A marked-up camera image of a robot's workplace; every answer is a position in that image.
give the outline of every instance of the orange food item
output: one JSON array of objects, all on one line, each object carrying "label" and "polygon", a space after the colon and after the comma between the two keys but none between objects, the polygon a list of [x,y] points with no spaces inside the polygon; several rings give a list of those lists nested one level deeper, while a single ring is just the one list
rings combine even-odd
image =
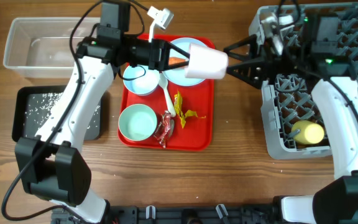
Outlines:
[{"label": "orange food item", "polygon": [[170,57],[169,61],[168,61],[168,64],[169,65],[174,65],[176,63],[181,63],[181,62],[186,62],[186,60],[183,59],[183,58],[178,58],[178,57]]}]

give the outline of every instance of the clear plastic bin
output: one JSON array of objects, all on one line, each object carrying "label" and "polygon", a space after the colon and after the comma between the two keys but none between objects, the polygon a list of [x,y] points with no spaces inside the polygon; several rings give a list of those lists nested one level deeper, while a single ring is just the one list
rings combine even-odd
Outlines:
[{"label": "clear plastic bin", "polygon": [[[28,17],[12,21],[4,66],[27,78],[69,78],[74,59],[68,40],[79,17]],[[74,49],[100,18],[85,18],[77,29]]]}]

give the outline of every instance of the dish rack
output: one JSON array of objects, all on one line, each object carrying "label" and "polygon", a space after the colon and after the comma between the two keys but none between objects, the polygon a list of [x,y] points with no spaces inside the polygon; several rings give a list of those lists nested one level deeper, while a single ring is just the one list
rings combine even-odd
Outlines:
[{"label": "dish rack", "polygon": [[[260,7],[249,27],[249,35],[256,34],[259,45],[264,41],[264,35],[260,31],[259,15],[267,11],[275,12],[277,7]],[[338,50],[336,55],[347,55],[352,60],[357,71],[358,81],[358,2],[307,4],[301,5],[301,11],[299,23],[283,33],[287,45],[300,46],[298,38],[302,33],[306,12],[335,12],[341,20],[337,33]],[[283,6],[282,15],[289,14],[296,14],[295,7]],[[318,108],[304,85],[295,93],[279,93],[277,91],[296,90],[300,81],[296,74],[287,77],[278,75],[274,86],[265,82],[262,87],[263,105],[260,110],[264,123],[267,150],[274,159],[306,159],[331,155],[327,136],[319,144],[302,146],[288,135],[293,124],[299,120],[316,122],[324,127]]]}]

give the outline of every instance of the wooden tabletop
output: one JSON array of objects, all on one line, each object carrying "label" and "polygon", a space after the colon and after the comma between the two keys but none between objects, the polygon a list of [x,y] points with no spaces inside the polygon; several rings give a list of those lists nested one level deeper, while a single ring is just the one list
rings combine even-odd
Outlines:
[{"label": "wooden tabletop", "polygon": [[[79,17],[92,0],[0,0],[0,208],[18,174],[11,138],[16,94],[23,86],[65,84],[67,80],[25,79],[2,65],[11,22],[16,17]],[[166,34],[203,36],[216,48],[248,36],[260,6],[278,0],[148,0],[169,8],[175,18]],[[302,4],[326,1],[301,1]],[[99,16],[99,8],[90,16]],[[142,12],[146,27],[151,20]],[[132,13],[131,30],[140,28]],[[97,141],[85,142],[83,157],[92,170],[91,187],[111,205],[240,205],[270,202],[275,195],[313,194],[333,180],[332,157],[276,161],[267,154],[260,107],[262,95],[227,75],[215,82],[213,140],[202,152],[136,149],[117,138],[123,84],[109,89],[109,127]],[[19,183],[8,205],[11,215],[28,215],[50,206],[26,195]],[[50,214],[23,223],[49,223]],[[0,223],[7,223],[0,211]]]}]

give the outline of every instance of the yellow cup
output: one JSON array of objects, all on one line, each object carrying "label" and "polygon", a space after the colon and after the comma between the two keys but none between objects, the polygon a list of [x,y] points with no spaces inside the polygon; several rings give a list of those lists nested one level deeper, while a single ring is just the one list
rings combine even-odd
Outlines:
[{"label": "yellow cup", "polygon": [[300,144],[317,144],[324,138],[324,129],[321,125],[311,121],[297,121],[291,129],[291,132],[300,130],[300,133],[294,137],[294,140]]}]

